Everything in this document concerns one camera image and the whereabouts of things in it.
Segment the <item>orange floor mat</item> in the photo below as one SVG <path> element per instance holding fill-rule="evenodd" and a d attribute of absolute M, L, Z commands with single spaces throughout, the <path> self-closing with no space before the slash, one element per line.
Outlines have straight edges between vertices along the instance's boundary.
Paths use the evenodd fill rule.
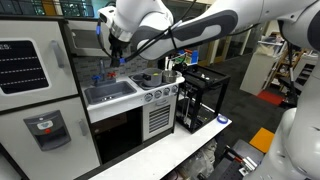
<path fill-rule="evenodd" d="M 283 100 L 283 97 L 275 95 L 268 91 L 261 91 L 258 94 L 258 98 L 268 101 L 269 103 L 272 103 L 274 105 L 279 105 Z"/>
<path fill-rule="evenodd" d="M 267 153 L 274 134 L 265 128 L 260 128 L 257 134 L 251 139 L 250 144 L 263 153 Z"/>

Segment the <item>sink basin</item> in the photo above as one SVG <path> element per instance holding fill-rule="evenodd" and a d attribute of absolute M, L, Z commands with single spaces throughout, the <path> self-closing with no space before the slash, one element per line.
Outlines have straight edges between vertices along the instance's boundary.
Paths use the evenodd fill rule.
<path fill-rule="evenodd" d="M 99 104 L 135 93 L 136 90 L 126 81 L 88 88 L 84 91 L 89 104 Z"/>

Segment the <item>faucet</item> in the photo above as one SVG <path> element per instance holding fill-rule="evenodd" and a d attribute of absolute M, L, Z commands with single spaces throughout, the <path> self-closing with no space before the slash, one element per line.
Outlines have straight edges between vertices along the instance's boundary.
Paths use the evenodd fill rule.
<path fill-rule="evenodd" d="M 105 76 L 106 76 L 106 70 L 105 70 L 105 65 L 104 65 L 104 60 L 100 59 L 99 60 L 99 68 L 100 68 L 100 72 L 99 75 L 101 76 L 101 81 L 105 80 Z"/>
<path fill-rule="evenodd" d="M 94 81 L 93 82 L 94 86 L 98 87 L 105 84 L 111 84 L 116 82 L 116 79 L 114 78 L 116 74 L 114 72 L 108 73 L 108 79 L 106 79 L 106 70 L 105 70 L 105 64 L 103 59 L 99 60 L 98 66 L 99 66 L 99 75 L 92 76 L 91 78 Z"/>

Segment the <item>kitchen backsplash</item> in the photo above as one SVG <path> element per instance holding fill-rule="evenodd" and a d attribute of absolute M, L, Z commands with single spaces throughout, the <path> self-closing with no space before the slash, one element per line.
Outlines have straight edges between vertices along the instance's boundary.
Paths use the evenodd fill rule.
<path fill-rule="evenodd" d="M 136 59 L 121 65 L 118 68 L 110 68 L 109 65 L 111 60 L 106 57 L 76 57 L 73 59 L 73 61 L 80 84 L 87 85 L 92 83 L 91 77 L 99 74 L 98 64 L 100 59 L 105 60 L 106 73 L 114 71 L 116 72 L 116 77 L 138 73 L 147 67 L 155 66 L 155 63 L 148 63 L 147 60 L 144 60 L 140 57 L 137 57 Z"/>

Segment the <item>stove knob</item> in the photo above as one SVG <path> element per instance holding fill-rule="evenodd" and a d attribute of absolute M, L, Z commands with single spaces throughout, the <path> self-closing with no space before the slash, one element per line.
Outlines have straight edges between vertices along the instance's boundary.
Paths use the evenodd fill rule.
<path fill-rule="evenodd" d="M 178 86 L 174 85 L 174 86 L 172 87 L 172 92 L 173 92 L 173 93 L 177 93 L 177 92 L 178 92 Z"/>
<path fill-rule="evenodd" d="M 165 96 L 168 96 L 169 93 L 170 93 L 170 89 L 169 89 L 169 88 L 165 88 L 165 89 L 163 90 L 163 94 L 164 94 Z"/>
<path fill-rule="evenodd" d="M 162 92 L 161 92 L 161 91 L 156 91 L 156 92 L 154 93 L 154 97 L 155 97 L 156 99 L 158 99 L 159 97 L 161 97 L 161 95 L 162 95 Z"/>
<path fill-rule="evenodd" d="M 146 94 L 146 95 L 144 96 L 144 99 L 145 99 L 147 102 L 151 101 L 152 98 L 153 98 L 153 95 L 152 95 L 151 93 L 148 93 L 148 94 Z"/>

